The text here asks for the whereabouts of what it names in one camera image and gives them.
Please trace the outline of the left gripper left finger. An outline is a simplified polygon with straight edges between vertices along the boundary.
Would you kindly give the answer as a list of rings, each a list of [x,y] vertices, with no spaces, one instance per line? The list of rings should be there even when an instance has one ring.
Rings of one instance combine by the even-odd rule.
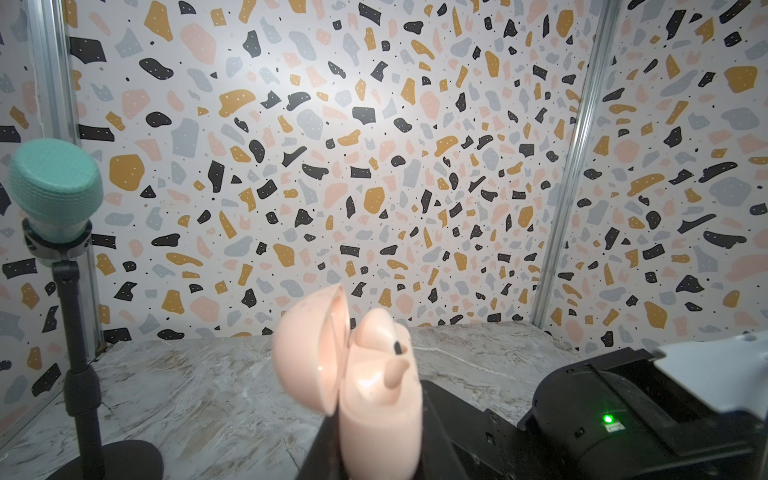
[[[341,480],[342,458],[340,451],[338,415],[326,417],[299,468],[297,480]]]

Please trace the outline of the pink wireless earbud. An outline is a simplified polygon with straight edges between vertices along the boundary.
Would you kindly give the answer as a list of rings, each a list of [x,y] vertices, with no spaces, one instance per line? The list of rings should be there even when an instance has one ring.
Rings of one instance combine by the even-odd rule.
[[[404,355],[410,349],[410,335],[407,328],[397,322],[388,310],[374,308],[354,329],[352,343],[380,353]]]

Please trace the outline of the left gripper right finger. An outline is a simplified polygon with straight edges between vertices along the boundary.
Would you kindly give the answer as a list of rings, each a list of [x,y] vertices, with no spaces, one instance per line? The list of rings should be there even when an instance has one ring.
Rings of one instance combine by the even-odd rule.
[[[437,415],[428,386],[421,381],[423,393],[423,434],[418,478],[423,480],[467,480],[468,476]]]

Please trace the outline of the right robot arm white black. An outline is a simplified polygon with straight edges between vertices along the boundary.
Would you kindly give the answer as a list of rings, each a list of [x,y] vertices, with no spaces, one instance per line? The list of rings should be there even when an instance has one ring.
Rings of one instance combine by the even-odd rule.
[[[511,424],[433,383],[430,479],[763,479],[767,335],[564,366]]]

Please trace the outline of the pink earbud charging case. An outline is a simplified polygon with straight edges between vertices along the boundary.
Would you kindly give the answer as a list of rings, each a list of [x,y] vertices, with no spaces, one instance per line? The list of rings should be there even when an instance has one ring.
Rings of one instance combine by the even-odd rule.
[[[273,335],[276,374],[299,404],[338,415],[341,458],[351,478],[411,479],[423,434],[411,337],[404,355],[360,348],[352,343],[360,321],[351,322],[340,284],[299,300]]]

